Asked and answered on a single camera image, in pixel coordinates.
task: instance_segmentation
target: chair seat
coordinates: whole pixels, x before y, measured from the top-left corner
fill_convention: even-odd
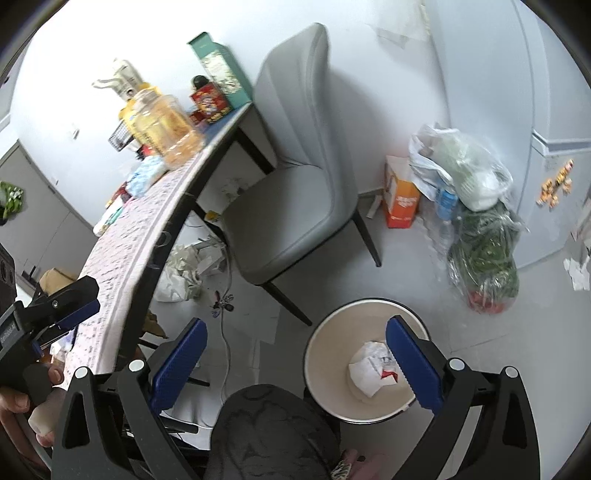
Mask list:
[[[278,168],[240,195],[222,218],[244,279],[261,285],[297,262],[335,231],[323,171]]]

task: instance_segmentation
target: white trash can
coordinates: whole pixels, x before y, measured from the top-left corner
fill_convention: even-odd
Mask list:
[[[349,361],[365,342],[384,342],[386,324],[400,315],[420,339],[427,329],[412,310],[392,300],[363,299],[328,315],[312,334],[304,357],[304,378],[312,397],[328,413],[348,423],[370,424],[405,411],[415,395],[404,375],[368,398],[351,381]]]

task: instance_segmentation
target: green vegetables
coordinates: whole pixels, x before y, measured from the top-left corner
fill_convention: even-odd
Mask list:
[[[452,281],[471,308],[502,312],[519,293],[513,250],[523,224],[498,202],[484,212],[464,209],[454,226],[457,240],[447,254]]]
[[[0,190],[4,194],[4,204],[2,205],[4,212],[2,218],[6,220],[10,215],[15,215],[21,211],[24,191],[22,188],[7,181],[0,181]]]

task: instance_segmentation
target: wire basket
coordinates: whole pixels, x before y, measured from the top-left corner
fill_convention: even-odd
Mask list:
[[[109,143],[113,145],[114,149],[120,152],[125,147],[127,147],[127,145],[129,145],[133,139],[134,136],[129,133],[125,123],[121,121],[113,134],[109,137]]]

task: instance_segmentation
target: paper on floor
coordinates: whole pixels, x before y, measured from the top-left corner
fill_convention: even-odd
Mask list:
[[[587,270],[587,263],[589,258],[581,265],[574,259],[564,259],[564,269],[569,273],[573,281],[573,288],[577,290],[589,290],[589,272]]]

